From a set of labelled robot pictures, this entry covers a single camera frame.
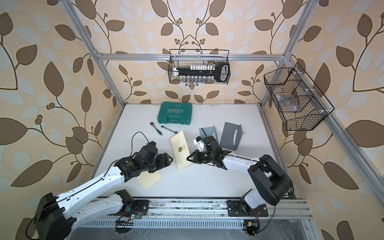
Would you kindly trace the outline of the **yellow envelope green seal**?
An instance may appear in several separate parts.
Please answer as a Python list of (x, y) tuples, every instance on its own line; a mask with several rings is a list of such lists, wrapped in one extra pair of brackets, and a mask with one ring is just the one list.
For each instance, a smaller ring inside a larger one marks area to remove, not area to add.
[(192, 164), (187, 160), (187, 157), (189, 157), (191, 153), (183, 131), (180, 131), (171, 138), (171, 145), (178, 170), (182, 170)]

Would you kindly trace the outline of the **light blue envelope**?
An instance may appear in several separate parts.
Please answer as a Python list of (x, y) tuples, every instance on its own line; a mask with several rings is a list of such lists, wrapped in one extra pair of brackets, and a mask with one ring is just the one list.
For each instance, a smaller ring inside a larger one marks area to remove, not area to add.
[(201, 138), (205, 139), (207, 137), (213, 137), (216, 140), (218, 139), (218, 133), (215, 126), (199, 128), (199, 135)]

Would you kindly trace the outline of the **dark grey envelope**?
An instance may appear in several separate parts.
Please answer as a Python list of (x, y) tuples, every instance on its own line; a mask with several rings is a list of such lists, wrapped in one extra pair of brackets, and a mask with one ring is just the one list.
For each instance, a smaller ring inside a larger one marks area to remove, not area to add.
[(220, 146), (222, 148), (236, 151), (240, 145), (243, 136), (243, 129), (241, 125), (225, 122)]

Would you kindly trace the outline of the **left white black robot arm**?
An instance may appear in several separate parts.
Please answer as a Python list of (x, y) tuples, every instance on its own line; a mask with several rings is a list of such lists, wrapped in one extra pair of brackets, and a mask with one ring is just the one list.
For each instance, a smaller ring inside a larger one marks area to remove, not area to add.
[(158, 152), (155, 142), (149, 142), (139, 152), (114, 161), (106, 172), (83, 185), (58, 196), (52, 193), (43, 196), (31, 224), (40, 240), (64, 240), (83, 224), (110, 214), (125, 213), (133, 207), (134, 200), (126, 190), (97, 200), (101, 194), (142, 172), (153, 174), (172, 162), (173, 158), (167, 153)]

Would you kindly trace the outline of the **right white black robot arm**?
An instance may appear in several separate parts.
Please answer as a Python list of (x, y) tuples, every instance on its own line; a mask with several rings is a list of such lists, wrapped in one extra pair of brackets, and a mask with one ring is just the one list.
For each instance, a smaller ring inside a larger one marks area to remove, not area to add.
[(255, 188), (241, 198), (243, 212), (249, 212), (266, 203), (276, 206), (293, 189), (293, 181), (288, 174), (269, 155), (260, 158), (239, 156), (232, 151), (223, 150), (212, 137), (197, 137), (198, 147), (186, 160), (194, 164), (214, 167), (248, 174)]

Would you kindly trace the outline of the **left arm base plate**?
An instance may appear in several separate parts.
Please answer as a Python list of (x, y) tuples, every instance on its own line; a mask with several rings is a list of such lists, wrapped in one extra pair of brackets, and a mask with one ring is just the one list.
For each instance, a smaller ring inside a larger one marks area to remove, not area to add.
[(117, 213), (112, 216), (145, 216), (149, 210), (149, 200), (134, 200), (127, 190), (116, 191), (114, 195), (118, 195), (122, 200), (123, 206)]

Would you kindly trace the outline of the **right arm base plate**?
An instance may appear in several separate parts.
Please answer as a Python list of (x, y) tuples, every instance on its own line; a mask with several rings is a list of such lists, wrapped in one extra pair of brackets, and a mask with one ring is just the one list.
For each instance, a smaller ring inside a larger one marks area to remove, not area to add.
[(246, 192), (238, 200), (228, 200), (227, 209), (229, 217), (268, 217), (268, 209), (266, 204), (261, 205), (255, 209), (252, 209), (246, 202), (245, 196), (250, 193), (251, 190)]

